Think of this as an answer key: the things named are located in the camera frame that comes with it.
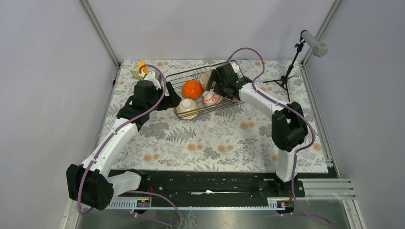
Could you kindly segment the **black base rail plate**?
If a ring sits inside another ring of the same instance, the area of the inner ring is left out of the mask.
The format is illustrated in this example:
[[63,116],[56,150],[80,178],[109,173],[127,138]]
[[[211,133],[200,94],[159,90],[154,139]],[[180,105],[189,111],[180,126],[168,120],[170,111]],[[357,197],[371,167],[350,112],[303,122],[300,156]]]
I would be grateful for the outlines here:
[[305,197],[302,181],[275,173],[142,170],[140,191],[160,194],[180,207],[266,207],[268,198]]

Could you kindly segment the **beige bowl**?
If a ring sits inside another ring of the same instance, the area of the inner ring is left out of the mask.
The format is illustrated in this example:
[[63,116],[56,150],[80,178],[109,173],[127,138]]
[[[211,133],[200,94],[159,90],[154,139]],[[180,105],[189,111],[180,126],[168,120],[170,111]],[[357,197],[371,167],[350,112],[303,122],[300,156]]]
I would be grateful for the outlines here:
[[200,76],[200,85],[202,89],[205,91],[207,88],[208,81],[210,79],[212,71],[206,71]]

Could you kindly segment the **orange yellow block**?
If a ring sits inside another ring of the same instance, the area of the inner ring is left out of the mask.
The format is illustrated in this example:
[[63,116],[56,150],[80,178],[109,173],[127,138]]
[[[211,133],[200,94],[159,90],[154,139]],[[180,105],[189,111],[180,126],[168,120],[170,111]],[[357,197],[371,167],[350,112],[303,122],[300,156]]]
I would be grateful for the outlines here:
[[146,65],[145,62],[140,62],[138,64],[137,71],[139,74],[143,74],[143,75],[148,74],[149,70],[145,65]]

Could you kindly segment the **silver microphone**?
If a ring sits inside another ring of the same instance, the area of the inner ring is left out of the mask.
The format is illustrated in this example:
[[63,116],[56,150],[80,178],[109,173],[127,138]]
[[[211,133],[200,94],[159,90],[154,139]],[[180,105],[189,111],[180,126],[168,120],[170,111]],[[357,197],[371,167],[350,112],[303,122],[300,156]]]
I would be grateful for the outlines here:
[[325,43],[321,43],[319,40],[317,40],[309,31],[302,30],[300,37],[312,49],[314,56],[323,57],[328,53],[328,46]]

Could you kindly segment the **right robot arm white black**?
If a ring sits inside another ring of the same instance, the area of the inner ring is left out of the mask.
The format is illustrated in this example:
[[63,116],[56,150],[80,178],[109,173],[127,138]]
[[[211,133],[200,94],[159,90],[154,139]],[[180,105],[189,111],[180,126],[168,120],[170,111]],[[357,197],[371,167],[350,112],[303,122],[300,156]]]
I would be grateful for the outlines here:
[[292,190],[291,181],[295,178],[296,162],[293,150],[304,143],[308,131],[307,121],[299,103],[277,101],[256,86],[253,80],[239,77],[238,66],[226,62],[211,72],[207,88],[229,99],[245,102],[271,119],[271,138],[278,148],[278,165],[274,183],[275,193],[285,197]]

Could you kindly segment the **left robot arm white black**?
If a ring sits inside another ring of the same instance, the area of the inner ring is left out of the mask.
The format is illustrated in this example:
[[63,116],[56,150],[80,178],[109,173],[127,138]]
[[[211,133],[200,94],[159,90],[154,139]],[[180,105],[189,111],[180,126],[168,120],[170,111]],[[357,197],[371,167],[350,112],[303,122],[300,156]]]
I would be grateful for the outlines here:
[[110,132],[81,164],[71,164],[66,171],[68,195],[77,203],[97,210],[105,209],[112,198],[132,191],[143,196],[148,191],[143,172],[133,169],[110,176],[115,159],[128,141],[149,120],[152,111],[178,106],[181,98],[170,82],[156,87],[150,80],[138,81],[134,93],[119,110]]

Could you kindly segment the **floral patterned table mat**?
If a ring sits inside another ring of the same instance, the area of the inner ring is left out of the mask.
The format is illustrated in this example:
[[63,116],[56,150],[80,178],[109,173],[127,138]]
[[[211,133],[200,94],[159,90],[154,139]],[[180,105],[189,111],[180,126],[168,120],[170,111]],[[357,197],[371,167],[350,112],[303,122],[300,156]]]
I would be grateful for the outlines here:
[[[117,79],[101,140],[112,128],[116,115],[130,95],[136,79],[132,71],[140,62],[158,67],[166,77],[189,69],[222,61],[203,60],[124,60]],[[265,61],[265,73],[256,86],[278,100],[287,101],[286,92],[275,83],[263,81],[285,74],[290,61]],[[316,130],[306,86],[299,65],[288,80],[291,102],[300,103],[305,118]],[[178,80],[183,75],[168,77]],[[271,119],[249,104],[199,111],[190,120],[179,119],[173,109],[150,113],[150,119],[118,154],[113,169],[157,169],[191,171],[275,172],[278,148],[271,139]],[[298,173],[327,173],[324,150],[319,137],[312,147],[299,152]]]

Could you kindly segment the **orange bowl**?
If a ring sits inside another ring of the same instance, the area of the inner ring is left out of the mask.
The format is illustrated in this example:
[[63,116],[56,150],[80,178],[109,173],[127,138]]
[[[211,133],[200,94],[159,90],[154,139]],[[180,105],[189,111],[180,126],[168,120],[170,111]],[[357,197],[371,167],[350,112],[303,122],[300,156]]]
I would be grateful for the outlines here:
[[203,89],[199,82],[190,80],[183,85],[181,93],[183,97],[195,100],[201,97]]

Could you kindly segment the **black microphone tripod stand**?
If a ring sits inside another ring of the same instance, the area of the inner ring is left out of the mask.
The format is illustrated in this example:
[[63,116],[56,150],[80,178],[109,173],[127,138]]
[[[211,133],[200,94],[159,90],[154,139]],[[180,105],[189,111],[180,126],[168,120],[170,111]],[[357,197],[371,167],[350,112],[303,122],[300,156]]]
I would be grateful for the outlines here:
[[300,38],[299,43],[295,44],[294,47],[296,48],[296,54],[294,56],[294,59],[291,61],[291,64],[289,65],[285,75],[282,75],[279,79],[276,80],[263,81],[263,83],[276,83],[277,85],[279,85],[286,92],[289,102],[290,102],[290,94],[288,89],[288,80],[291,78],[291,76],[289,75],[294,68],[294,64],[297,60],[298,55],[301,53],[304,44],[305,40],[303,38]]

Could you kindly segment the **yellow sun pattern bowl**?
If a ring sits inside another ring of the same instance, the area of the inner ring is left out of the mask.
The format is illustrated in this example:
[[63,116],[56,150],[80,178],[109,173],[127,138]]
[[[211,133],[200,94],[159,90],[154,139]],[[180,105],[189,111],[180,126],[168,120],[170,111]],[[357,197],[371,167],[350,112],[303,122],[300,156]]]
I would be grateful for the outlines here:
[[180,119],[193,119],[198,115],[199,106],[194,100],[186,98],[176,107],[176,112]]

